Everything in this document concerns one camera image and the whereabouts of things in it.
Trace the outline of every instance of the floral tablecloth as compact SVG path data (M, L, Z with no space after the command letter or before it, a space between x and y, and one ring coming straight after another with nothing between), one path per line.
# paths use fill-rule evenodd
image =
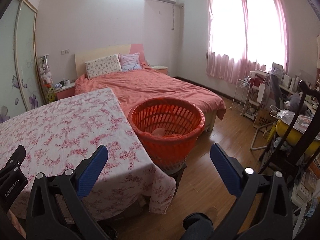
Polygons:
M35 176L60 175L105 145L109 159L84 203L96 220L113 217L139 195L151 196L149 211L164 214L176 183L149 158L111 89L97 90L36 108L0 124L0 168L19 145L27 152L21 170L28 185L12 205L26 217ZM62 211L71 221L65 206Z

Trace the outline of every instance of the patterned white pillow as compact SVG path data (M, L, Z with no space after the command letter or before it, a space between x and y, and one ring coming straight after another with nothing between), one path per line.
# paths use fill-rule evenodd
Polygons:
M88 79L122 71L117 54L88 61L85 63L85 68L87 69Z

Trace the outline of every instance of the white mug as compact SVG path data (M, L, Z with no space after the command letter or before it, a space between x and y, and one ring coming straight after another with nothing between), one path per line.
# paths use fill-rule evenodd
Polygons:
M66 80L66 81L64 82L64 85L65 85L65 86L70 85L70 80L69 80L69 79L68 79L68 80Z

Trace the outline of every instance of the silver screw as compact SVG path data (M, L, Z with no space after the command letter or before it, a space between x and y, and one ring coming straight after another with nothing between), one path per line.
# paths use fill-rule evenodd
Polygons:
M282 178L282 173L279 172L279 171L276 171L276 176L277 176L278 178Z
M42 177L43 177L43 173L42 172L38 173L37 176L36 176L37 179L41 179Z
M253 169L251 169L251 168L245 168L245 172L247 174L253 174L254 173Z
M64 174L66 174L67 176L70 176L73 174L73 169L67 169Z

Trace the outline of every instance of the blue gripper pad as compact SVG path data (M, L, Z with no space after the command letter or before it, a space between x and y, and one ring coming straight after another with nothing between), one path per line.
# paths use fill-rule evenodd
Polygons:
M100 145L90 159L83 160L75 169L76 172L84 169L76 178L76 192L80 199L89 195L107 161L108 150Z
M239 198L242 194L242 176L239 172L239 162L235 158L228 157L219 144L212 145L210 158L229 193Z

